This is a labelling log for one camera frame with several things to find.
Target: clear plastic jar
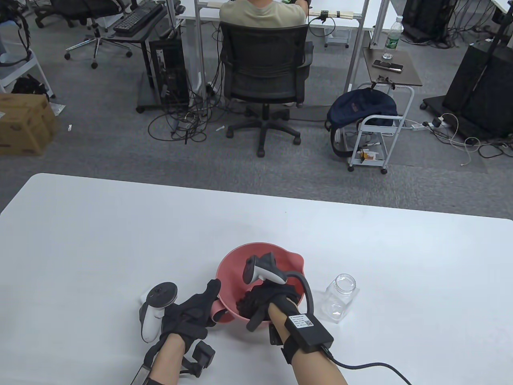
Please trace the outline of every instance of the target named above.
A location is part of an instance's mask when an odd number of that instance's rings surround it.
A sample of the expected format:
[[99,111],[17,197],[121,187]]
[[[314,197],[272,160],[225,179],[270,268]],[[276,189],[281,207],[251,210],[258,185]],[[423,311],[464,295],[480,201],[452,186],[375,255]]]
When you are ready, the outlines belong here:
[[339,323],[345,317],[358,294],[355,279],[349,274],[338,275],[328,286],[321,303],[321,310],[328,320]]

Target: plastic bottle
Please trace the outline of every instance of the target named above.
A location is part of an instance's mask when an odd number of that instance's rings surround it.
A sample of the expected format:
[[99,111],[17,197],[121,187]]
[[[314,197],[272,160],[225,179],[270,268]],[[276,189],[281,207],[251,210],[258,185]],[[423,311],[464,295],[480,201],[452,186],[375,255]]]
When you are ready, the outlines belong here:
[[324,293],[320,304],[322,318],[334,323],[342,321],[359,290],[352,276],[339,274]]
[[388,33],[388,38],[385,43],[385,50],[383,51],[383,59],[391,60],[393,58],[393,52],[397,48],[397,43],[401,38],[401,33],[403,32],[403,25],[401,24],[403,21],[402,16],[397,16],[396,22],[392,24],[390,31]]

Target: black keyboard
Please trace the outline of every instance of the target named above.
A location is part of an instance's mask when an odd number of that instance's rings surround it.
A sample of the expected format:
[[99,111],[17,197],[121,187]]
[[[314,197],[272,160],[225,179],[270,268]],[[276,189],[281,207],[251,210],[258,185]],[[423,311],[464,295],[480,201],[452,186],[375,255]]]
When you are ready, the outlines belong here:
[[133,36],[157,16],[162,8],[162,4],[149,0],[121,19],[113,29],[116,32]]

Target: chair backrest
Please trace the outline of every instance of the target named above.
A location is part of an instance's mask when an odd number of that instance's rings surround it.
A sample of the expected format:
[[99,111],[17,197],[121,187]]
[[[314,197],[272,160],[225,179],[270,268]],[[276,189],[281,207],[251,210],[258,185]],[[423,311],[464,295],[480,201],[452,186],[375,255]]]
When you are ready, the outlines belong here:
[[298,68],[304,63],[307,25],[251,28],[221,22],[220,27],[226,97],[257,103],[293,102],[298,83],[303,84],[304,93],[304,79],[298,78],[304,71]]
[[50,0],[50,4],[72,20],[112,16],[126,8],[122,0]]

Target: smartphone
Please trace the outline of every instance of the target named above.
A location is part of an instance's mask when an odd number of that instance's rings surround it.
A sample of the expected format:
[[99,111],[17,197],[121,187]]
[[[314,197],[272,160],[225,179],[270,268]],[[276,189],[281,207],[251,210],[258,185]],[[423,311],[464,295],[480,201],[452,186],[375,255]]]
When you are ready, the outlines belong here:
[[375,60],[372,64],[373,67],[386,69],[387,71],[393,71],[401,73],[403,72],[404,66],[401,64],[390,63],[390,62],[382,62],[381,60]]

